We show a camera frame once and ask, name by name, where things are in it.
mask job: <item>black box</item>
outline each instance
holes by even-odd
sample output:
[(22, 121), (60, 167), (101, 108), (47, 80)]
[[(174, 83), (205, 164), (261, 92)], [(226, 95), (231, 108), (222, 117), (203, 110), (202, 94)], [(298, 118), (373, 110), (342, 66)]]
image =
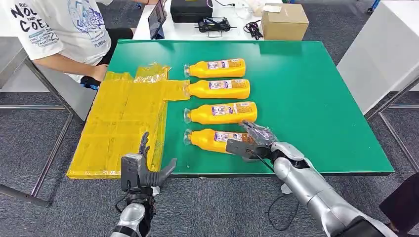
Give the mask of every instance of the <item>black box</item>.
[(170, 13), (173, 22), (197, 23), (204, 17), (212, 17), (211, 0), (172, 0)]

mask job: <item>green tabletop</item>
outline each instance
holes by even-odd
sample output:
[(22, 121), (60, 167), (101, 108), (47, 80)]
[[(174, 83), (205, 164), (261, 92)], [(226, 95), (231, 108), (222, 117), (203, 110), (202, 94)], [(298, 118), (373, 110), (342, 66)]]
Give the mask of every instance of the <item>green tabletop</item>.
[[(246, 100), (200, 99), (168, 103), (162, 165), (177, 158), (175, 175), (271, 175), (261, 162), (183, 144), (183, 132), (212, 128), (243, 131), (236, 124), (185, 124), (183, 110), (203, 104), (254, 101), (257, 124), (293, 144), (323, 174), (394, 172), (321, 42), (316, 41), (150, 41), (118, 43), (109, 70), (135, 76), (153, 62), (172, 67), (170, 79), (185, 79), (184, 64), (243, 58), (251, 94)], [(191, 83), (197, 78), (189, 78)]]

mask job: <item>person's hand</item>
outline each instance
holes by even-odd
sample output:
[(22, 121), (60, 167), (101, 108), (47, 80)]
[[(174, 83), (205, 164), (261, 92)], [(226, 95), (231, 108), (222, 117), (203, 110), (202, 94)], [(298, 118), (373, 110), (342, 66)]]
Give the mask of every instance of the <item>person's hand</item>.
[(108, 71), (108, 65), (102, 64), (94, 67), (92, 78), (97, 81), (103, 81), (105, 79), (106, 72)]

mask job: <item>gray carpet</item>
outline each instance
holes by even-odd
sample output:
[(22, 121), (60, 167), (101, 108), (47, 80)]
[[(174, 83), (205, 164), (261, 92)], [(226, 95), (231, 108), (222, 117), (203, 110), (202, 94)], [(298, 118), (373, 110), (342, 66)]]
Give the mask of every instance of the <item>gray carpet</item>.
[[(337, 63), (367, 20), (369, 1), (301, 1), (310, 26), (305, 40), (324, 42)], [(107, 27), (136, 27), (140, 10), (126, 0), (101, 6)], [(419, 103), (411, 93), (407, 103)], [(0, 93), (1, 103), (55, 100), (47, 93)], [(419, 111), (386, 112), (415, 157), (419, 157)], [(0, 111), (0, 183), (30, 192), (64, 124), (59, 111)], [(379, 118), (371, 123), (378, 141), (396, 169), (390, 176), (327, 177), (342, 196), (368, 215), (387, 218), (379, 203), (414, 173)], [(119, 215), (113, 204), (123, 193), (118, 180), (70, 180), (65, 177), (83, 125), (73, 122), (49, 172), (41, 197), (53, 199), (49, 208), (0, 195), (0, 237), (85, 237), (110, 235)], [(322, 237), (308, 212), (300, 207), (287, 231), (278, 232), (267, 218), (268, 206), (280, 195), (275, 178), (169, 179), (156, 198), (155, 237)], [(286, 224), (296, 205), (292, 196), (272, 209), (278, 227)]]

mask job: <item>yellow bottle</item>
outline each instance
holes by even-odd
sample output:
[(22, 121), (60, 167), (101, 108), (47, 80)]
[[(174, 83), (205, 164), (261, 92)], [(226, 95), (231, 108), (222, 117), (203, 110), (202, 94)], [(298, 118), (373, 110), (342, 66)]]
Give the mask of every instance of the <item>yellow bottle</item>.
[(212, 129), (204, 129), (201, 131), (191, 131), (187, 129), (183, 134), (183, 142), (185, 145), (193, 144), (203, 150), (212, 152), (225, 151), (228, 139), (235, 139), (241, 142), (251, 143), (252, 140), (247, 133), (238, 132), (220, 132)]
[(184, 66), (186, 77), (197, 78), (240, 78), (245, 75), (246, 64), (241, 58), (198, 62), (195, 65)]
[(246, 99), (250, 94), (250, 83), (247, 79), (200, 80), (188, 85), (187, 91), (199, 98)]
[(241, 123), (243, 120), (254, 122), (257, 108), (254, 102), (202, 105), (194, 110), (185, 109), (183, 118), (186, 123), (192, 121), (200, 124)]

